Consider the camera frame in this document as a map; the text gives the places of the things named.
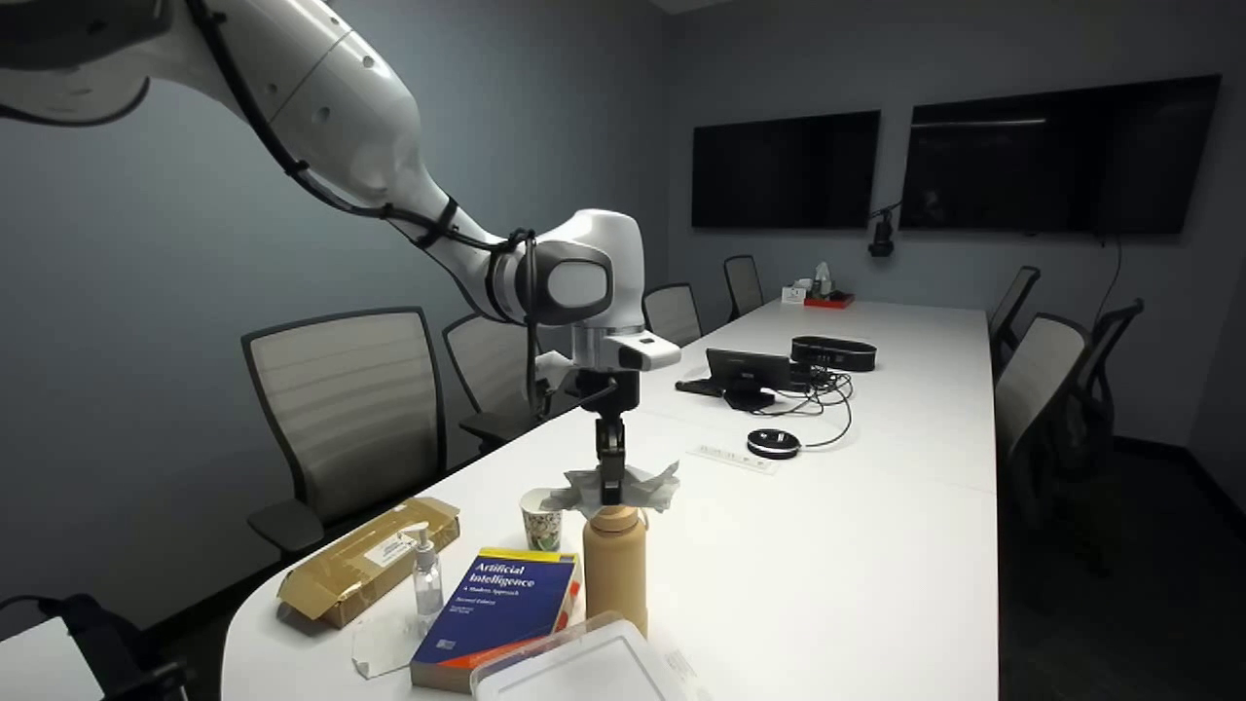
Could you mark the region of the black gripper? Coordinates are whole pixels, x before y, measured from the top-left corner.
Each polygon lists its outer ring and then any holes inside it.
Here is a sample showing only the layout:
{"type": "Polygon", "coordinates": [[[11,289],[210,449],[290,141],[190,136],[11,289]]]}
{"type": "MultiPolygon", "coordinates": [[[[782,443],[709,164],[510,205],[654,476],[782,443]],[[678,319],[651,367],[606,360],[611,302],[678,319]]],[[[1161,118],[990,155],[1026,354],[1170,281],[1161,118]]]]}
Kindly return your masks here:
{"type": "Polygon", "coordinates": [[[582,371],[577,376],[577,406],[594,416],[594,455],[602,471],[620,471],[626,460],[624,416],[638,406],[635,371],[582,371]]]}

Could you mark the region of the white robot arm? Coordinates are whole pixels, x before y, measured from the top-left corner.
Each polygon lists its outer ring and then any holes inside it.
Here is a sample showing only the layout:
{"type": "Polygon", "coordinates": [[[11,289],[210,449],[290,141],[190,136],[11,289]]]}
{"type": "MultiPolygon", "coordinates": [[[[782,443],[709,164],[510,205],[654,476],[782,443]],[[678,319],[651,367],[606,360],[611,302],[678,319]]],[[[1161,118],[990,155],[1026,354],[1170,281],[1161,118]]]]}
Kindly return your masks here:
{"type": "Polygon", "coordinates": [[[0,110],[110,123],[150,82],[225,103],[312,199],[390,223],[497,323],[573,330],[573,367],[673,354],[642,319],[642,229],[582,205],[541,234],[493,234],[428,172],[421,103],[330,0],[0,0],[0,110]]]}

